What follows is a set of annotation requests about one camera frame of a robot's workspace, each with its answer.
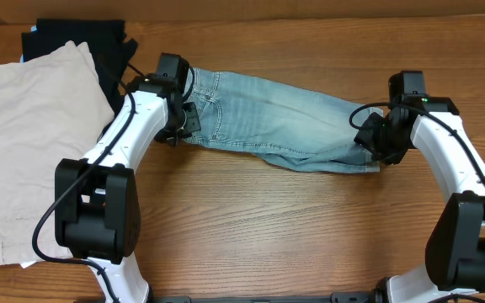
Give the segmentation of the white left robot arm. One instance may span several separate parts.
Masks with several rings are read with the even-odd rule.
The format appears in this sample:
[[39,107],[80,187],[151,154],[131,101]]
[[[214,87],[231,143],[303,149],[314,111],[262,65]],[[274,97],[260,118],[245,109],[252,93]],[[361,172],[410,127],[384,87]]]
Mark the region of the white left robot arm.
[[163,53],[157,70],[125,85],[119,114],[82,159],[55,171],[55,239],[95,274],[105,302],[151,302],[134,251],[141,231],[136,170],[153,142],[176,146],[200,130],[189,101],[195,72]]

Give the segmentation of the light blue denim shorts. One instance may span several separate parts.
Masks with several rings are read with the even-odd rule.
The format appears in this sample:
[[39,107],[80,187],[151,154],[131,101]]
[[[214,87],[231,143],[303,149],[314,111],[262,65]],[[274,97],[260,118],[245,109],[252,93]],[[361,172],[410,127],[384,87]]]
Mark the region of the light blue denim shorts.
[[201,129],[189,144],[245,152],[297,172],[377,173],[355,143],[374,113],[327,94],[234,72],[195,69],[185,87]]

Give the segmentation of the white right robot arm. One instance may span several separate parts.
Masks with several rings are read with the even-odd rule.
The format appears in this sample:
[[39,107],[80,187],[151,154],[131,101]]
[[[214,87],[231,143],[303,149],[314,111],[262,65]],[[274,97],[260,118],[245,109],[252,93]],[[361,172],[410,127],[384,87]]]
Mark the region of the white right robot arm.
[[446,206],[429,237],[424,264],[384,278],[368,302],[476,302],[485,293],[485,163],[470,142],[450,98],[425,91],[424,75],[401,71],[388,80],[386,116],[370,114],[355,143],[375,162],[398,164],[419,150]]

